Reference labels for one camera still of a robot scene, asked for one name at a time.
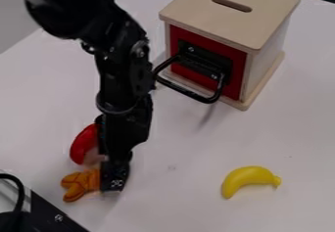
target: black cable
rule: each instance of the black cable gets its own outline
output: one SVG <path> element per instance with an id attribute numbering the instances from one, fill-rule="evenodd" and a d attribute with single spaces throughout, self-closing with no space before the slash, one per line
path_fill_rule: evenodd
<path id="1" fill-rule="evenodd" d="M 21 212 L 23 210 L 23 207 L 24 207 L 24 197 L 25 197 L 24 185 L 17 177 L 15 177 L 14 175 L 11 175 L 11 174 L 0 173 L 0 179 L 11 180 L 18 186 L 18 200 L 17 200 L 17 203 L 15 205 L 14 210 L 11 212 L 10 219 L 8 220 L 5 228 L 2 228 L 2 232 L 12 232 L 12 231 L 14 231 L 13 227 L 18 222 L 18 219 L 20 219 L 20 214 L 21 214 Z"/>

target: black handle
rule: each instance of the black handle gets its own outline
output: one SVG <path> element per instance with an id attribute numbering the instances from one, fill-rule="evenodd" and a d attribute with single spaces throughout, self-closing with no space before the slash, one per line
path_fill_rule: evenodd
<path id="1" fill-rule="evenodd" d="M 172 63 L 177 63 L 179 62 L 179 64 L 181 66 L 183 66 L 182 64 L 182 59 L 181 59 L 181 56 L 179 54 L 176 54 L 175 56 L 172 56 L 171 58 L 167 59 L 165 62 L 163 62 L 162 64 L 160 64 L 159 66 L 157 66 L 155 69 L 154 69 L 154 78 L 155 80 L 157 80 L 158 82 L 160 82 L 162 85 L 166 86 L 166 87 L 169 87 L 183 95 L 186 95 L 194 100 L 197 100 L 199 102 L 202 102 L 202 103 L 205 103 L 205 104 L 211 104 L 211 103 L 214 103 L 218 100 L 218 98 L 221 96 L 222 94 L 222 90 L 223 90 L 223 86 L 224 86 L 224 78 L 225 78 L 225 74 L 223 72 L 220 72 L 218 74 L 218 84 L 217 84 L 217 88 L 216 88 L 216 91 L 214 93 L 213 96 L 211 97 L 204 97 L 204 96 L 201 96 L 191 90 L 188 90 L 182 86 L 179 86 L 175 83 L 173 83 L 172 81 L 170 80 L 167 80 L 167 79 L 164 79 L 162 77 L 159 76 L 159 73 L 166 69 L 168 66 L 170 66 Z"/>

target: red box panel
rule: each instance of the red box panel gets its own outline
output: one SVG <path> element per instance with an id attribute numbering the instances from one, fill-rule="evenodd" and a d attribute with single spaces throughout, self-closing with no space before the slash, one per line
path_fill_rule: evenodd
<path id="1" fill-rule="evenodd" d="M 211 52 L 225 56 L 233 61 L 232 74 L 229 85 L 223 88 L 222 95 L 238 101 L 240 97 L 244 67 L 247 60 L 247 54 L 243 51 L 217 43 L 201 35 L 189 32 L 177 26 L 170 26 L 170 51 L 171 55 L 178 52 L 178 40 L 184 40 L 198 47 L 205 48 Z M 217 82 L 201 75 L 193 70 L 184 68 L 178 64 L 171 65 L 171 70 L 187 79 L 203 85 L 212 90 L 216 90 Z"/>

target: box handle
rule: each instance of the box handle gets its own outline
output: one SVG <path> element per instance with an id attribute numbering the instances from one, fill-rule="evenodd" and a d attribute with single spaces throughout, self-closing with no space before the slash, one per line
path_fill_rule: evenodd
<path id="1" fill-rule="evenodd" d="M 201 96 L 191 90 L 188 90 L 182 86 L 179 86 L 177 84 L 175 84 L 172 81 L 169 81 L 167 79 L 164 79 L 162 77 L 159 76 L 159 73 L 166 69 L 168 66 L 170 66 L 173 63 L 179 63 L 181 66 L 183 66 L 182 64 L 182 60 L 183 57 L 180 54 L 176 54 L 175 56 L 172 56 L 171 58 L 167 59 L 165 62 L 163 62 L 162 64 L 160 64 L 159 66 L 157 66 L 154 69 L 154 78 L 155 80 L 157 80 L 158 82 L 160 82 L 162 85 L 165 85 L 166 87 L 169 87 L 183 95 L 186 95 L 196 101 L 199 101 L 201 103 L 205 103 L 205 104 L 212 104 L 214 102 L 216 102 L 218 100 L 218 98 L 221 96 L 222 94 L 222 90 L 223 90 L 223 86 L 224 86 L 224 80 L 226 78 L 225 74 L 223 72 L 220 72 L 219 74 L 217 74 L 217 78 L 218 78 L 218 84 L 216 87 L 216 91 L 214 93 L 213 96 L 211 97 L 204 97 Z"/>
<path id="2" fill-rule="evenodd" d="M 213 2 L 217 3 L 218 5 L 225 6 L 231 9 L 235 9 L 244 13 L 250 13 L 253 11 L 252 8 L 233 2 L 233 1 L 228 1 L 228 0 L 212 0 Z"/>

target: orange toy object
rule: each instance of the orange toy object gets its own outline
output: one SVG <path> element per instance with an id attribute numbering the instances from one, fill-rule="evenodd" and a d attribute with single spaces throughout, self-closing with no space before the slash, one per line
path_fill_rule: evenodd
<path id="1" fill-rule="evenodd" d="M 74 202 L 88 192 L 99 190 L 100 170 L 91 169 L 69 174 L 62 179 L 61 185 L 69 189 L 64 195 L 63 201 L 66 203 Z"/>

